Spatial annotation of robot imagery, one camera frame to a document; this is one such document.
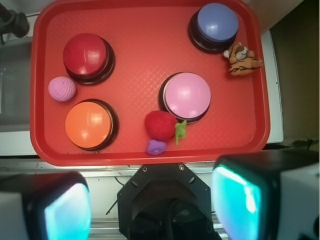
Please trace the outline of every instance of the small purple object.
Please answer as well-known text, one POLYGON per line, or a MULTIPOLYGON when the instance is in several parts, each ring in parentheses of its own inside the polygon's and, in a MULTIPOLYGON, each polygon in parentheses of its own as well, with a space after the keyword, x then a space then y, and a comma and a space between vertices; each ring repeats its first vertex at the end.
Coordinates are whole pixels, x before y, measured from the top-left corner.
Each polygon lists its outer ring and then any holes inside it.
POLYGON ((146 152, 150 155, 162 154, 167 149, 167 144, 164 141, 151 139, 146 147, 146 152))
POLYGON ((49 82, 48 90, 53 99, 65 102, 76 94, 76 85, 66 76, 57 76, 49 82))
POLYGON ((167 110, 181 120, 196 119, 209 108, 211 92, 207 82, 197 74, 175 74, 164 87, 167 110))
POLYGON ((237 34, 239 23, 236 14, 229 7, 210 3, 199 11, 197 27, 204 38, 223 43, 237 34))

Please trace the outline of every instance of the orange button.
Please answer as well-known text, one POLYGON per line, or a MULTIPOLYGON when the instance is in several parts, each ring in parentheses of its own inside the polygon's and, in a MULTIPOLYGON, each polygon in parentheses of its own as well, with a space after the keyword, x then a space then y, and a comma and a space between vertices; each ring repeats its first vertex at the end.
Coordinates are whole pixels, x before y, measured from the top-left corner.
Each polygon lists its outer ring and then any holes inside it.
POLYGON ((65 119, 65 131, 78 147, 95 148, 110 135, 112 120, 100 104, 84 101, 75 105, 65 119))

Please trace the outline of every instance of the red button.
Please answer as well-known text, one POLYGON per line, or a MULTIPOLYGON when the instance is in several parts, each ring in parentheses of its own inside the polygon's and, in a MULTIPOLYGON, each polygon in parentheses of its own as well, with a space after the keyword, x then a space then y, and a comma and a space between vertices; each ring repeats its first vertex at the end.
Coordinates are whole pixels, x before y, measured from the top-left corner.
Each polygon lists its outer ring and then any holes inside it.
POLYGON ((71 38, 63 50, 65 67, 78 76, 91 76, 99 72, 107 60, 106 45, 92 33, 81 33, 71 38))

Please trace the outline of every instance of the pink button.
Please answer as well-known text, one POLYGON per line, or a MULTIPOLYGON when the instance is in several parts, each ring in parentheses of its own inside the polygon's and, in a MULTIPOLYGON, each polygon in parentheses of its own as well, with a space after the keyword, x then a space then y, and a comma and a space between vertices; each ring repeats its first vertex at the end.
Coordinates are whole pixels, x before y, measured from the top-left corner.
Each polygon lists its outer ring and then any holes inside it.
POLYGON ((174 75, 164 88, 167 109, 183 119, 197 118, 209 107, 211 92, 200 76, 182 72, 174 75))
POLYGON ((75 75, 91 76, 99 72, 107 60, 104 41, 92 33, 81 33, 71 38, 63 50, 65 67, 75 75))

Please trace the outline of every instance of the purple button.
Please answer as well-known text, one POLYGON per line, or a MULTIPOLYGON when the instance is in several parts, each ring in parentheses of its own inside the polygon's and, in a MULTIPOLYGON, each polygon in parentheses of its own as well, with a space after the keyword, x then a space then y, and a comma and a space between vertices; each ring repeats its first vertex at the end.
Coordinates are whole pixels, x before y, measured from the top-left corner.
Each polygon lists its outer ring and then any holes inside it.
POLYGON ((236 14, 219 3, 205 5, 198 13, 197 27, 206 39, 222 43, 231 39, 238 31, 236 14))
POLYGON ((199 117, 208 109, 211 101, 207 82, 190 72, 178 73, 170 78, 163 94, 167 110, 181 119, 199 117))

